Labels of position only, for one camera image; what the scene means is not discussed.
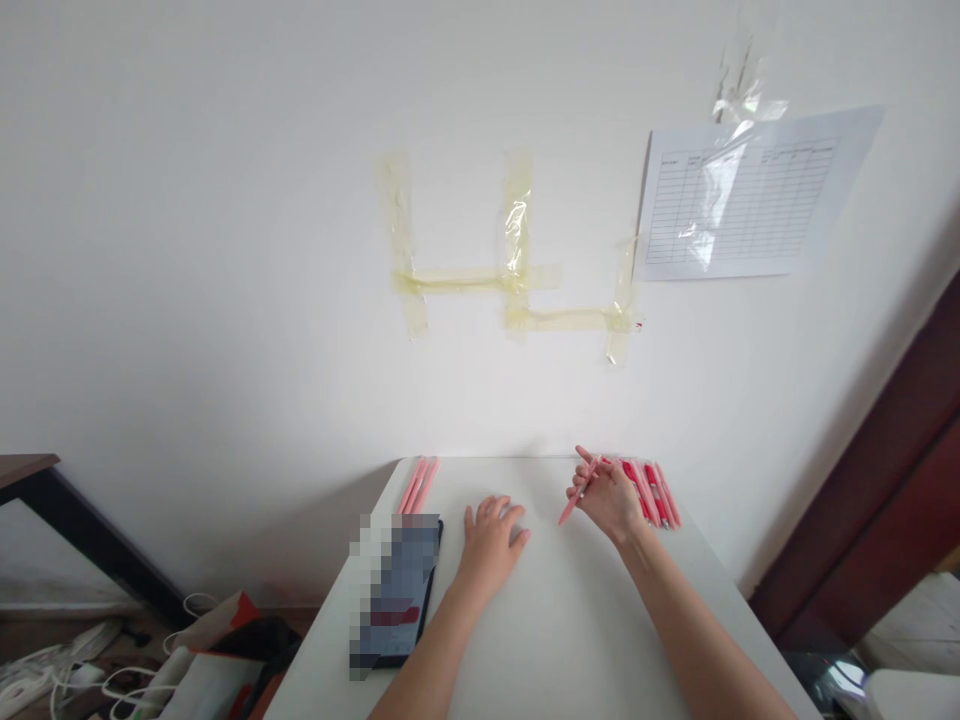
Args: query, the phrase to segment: yellow tape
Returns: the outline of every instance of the yellow tape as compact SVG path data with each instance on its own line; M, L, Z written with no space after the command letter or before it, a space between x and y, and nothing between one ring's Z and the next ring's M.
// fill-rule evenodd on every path
M560 266L539 265L529 269L531 290L556 290L560 287ZM419 270L416 274L395 272L393 289L401 295L453 295L475 292L508 292L511 279L493 268L470 270Z
M628 242L617 265L613 304L608 307L563 308L550 311L519 308L507 311L507 329L514 332L550 332L577 330L607 331L607 360L621 365L626 359L631 333L642 324L635 309L639 286L633 284L633 258L636 238Z
M394 274L414 274L413 230L410 226L410 161L406 155L387 155L374 165L380 211L390 233ZM411 339L427 332L427 305L421 294L400 296L400 306Z
M411 338L427 330L424 295L502 292L506 298L504 324L508 334L523 339L527 332L606 330L607 359L622 365L631 333L639 332L636 312L638 286L633 284L637 242L625 245L617 266L613 304L608 307L530 309L530 290L560 286L560 267L530 265L530 207L533 199L533 160L529 152L507 155L504 181L504 239L502 268L414 268L414 239L410 225L410 164L405 155L383 157L374 168L380 206L393 250L393 288L400 295Z

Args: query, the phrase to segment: phone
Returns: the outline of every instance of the phone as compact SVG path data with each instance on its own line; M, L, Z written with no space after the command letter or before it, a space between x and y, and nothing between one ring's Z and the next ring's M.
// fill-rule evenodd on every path
M400 539L394 540L390 557L385 558L389 564L381 573L380 586L371 589L369 618L350 642L351 671L400 667L423 635L443 521L397 531Z

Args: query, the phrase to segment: pen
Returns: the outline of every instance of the pen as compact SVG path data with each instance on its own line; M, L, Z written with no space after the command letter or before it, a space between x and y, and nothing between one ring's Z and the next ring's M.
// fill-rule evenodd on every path
M423 502L427 499L427 493L430 491L430 484L433 482L433 476L437 474L437 468L440 466L440 458L433 459L433 467L429 471L424 471L426 479L420 486L420 492L417 494L417 501L413 505L413 514L416 515L423 507Z
M590 484L590 481L593 480L593 473L597 469L597 463L600 458L597 455L593 456L593 460L590 461L590 465L587 466L587 481L583 484L583 487L580 489L580 492L575 492L570 496L570 501L567 503L567 506L563 509L563 513L560 515L560 521L557 525L563 525L567 518L570 517L570 513L573 512L573 508L577 506L577 503L580 501L580 498L583 497L583 493L587 489L587 485Z
M660 512L660 519L663 521L663 524L669 528L670 514L667 512L666 508L664 508L663 500L660 499L660 488L657 486L657 474L654 472L653 466L650 463L645 463L643 469L647 475L647 481L650 483L650 491L653 493L653 500L657 504L657 510Z
M653 490L650 489L650 483L647 482L646 475L640 469L640 461L634 458L631 460L631 465L633 465L634 477L637 478L637 487L640 488L640 497L643 498L643 502L650 512L650 522L653 523L654 527L660 527L660 513L657 512L657 506L653 502Z
M414 468L413 477L410 478L410 484L407 485L407 489L403 493L403 500L400 501L400 509L397 510L401 515L403 514L404 508L407 506L407 501L410 499L410 493L413 491L414 483L417 482L417 476L420 474L420 470L423 468L423 455L420 456L420 460L417 462L417 467Z
M647 522L650 522L650 513L647 512L647 506L643 502L643 493L640 492L640 481L637 479L637 472L633 469L633 463L628 460L621 460L620 463L623 465L623 474L629 478L637 488L637 496L640 499L640 509L643 510L643 516L647 519Z
M654 463L653 466L657 469L657 478L660 480L660 487L663 488L663 493L667 496L667 506L673 511L673 518L677 521L677 527L682 527L683 523L680 522L680 511L677 509L677 503L673 499L673 491L670 489L670 486L667 485L667 476L663 474L663 468L660 467L660 463Z

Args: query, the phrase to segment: wooden door frame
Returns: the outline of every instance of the wooden door frame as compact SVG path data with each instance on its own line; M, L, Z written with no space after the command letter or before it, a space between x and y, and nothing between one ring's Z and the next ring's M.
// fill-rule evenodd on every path
M960 545L960 273L750 600L781 650L855 645Z

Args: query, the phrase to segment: tape strip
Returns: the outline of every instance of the tape strip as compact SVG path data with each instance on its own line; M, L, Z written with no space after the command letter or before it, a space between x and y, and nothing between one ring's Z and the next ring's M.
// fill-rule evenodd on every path
M633 283L636 238L625 244L617 266L613 304L608 307L530 309L530 290L560 286L558 265L530 265L530 208L533 199L533 159L527 151L507 155L504 180L505 259L501 268L436 269L414 267L410 222L410 162L406 155L387 155L374 167L380 206L393 252L393 287L400 296L407 331L417 338L427 331L424 295L502 292L508 335L522 340L527 332L606 330L607 359L622 365L631 333L639 332Z
M633 282L636 246L636 238L624 245L617 264L612 305L548 311L525 308L507 316L507 329L516 333L606 330L607 360L611 365L622 365L626 360L630 335L640 332L643 327L636 308L639 285Z
M761 100L781 0L740 0L733 36L723 48L713 105L715 123L778 120L786 100Z
M560 287L559 265L529 268L527 284L531 290L556 290ZM406 295L454 295L478 292L508 292L512 280L494 268L470 270L420 270L415 275L395 272L393 289Z
M410 224L410 160L404 154L386 155L374 165L374 179L380 198L380 212L390 234L394 276L414 277L413 228ZM400 296L410 339L427 332L427 304L420 293Z

